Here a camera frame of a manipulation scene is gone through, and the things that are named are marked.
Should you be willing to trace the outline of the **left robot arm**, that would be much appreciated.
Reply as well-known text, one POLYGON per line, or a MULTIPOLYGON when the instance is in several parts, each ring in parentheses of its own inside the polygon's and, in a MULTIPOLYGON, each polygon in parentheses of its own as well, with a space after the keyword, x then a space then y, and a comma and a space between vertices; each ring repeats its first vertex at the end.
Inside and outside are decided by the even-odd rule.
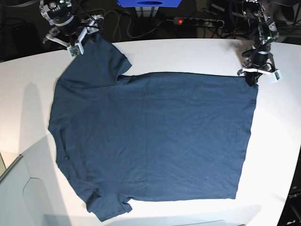
POLYGON ((246 83, 252 87, 257 84, 262 75, 266 75, 270 82, 278 82, 282 78, 281 72, 276 68, 271 44, 279 37, 276 23, 272 18, 269 4, 266 0, 252 0, 256 7, 242 9, 244 17, 251 28, 253 45, 251 49, 241 54, 245 59, 237 75, 244 75, 246 83))

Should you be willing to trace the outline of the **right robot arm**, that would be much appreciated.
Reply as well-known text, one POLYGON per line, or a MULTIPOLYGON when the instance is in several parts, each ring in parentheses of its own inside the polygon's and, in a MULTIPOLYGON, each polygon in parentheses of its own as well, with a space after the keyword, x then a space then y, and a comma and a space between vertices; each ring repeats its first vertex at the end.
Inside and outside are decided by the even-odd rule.
POLYGON ((52 28, 43 39, 45 44, 51 41, 65 47, 71 57, 84 54, 82 41, 87 35, 92 35, 101 30, 100 22, 104 16, 87 15, 87 19, 81 19, 72 13, 72 4, 75 3, 80 9, 82 7, 76 0, 41 0, 40 13, 46 19, 52 28))

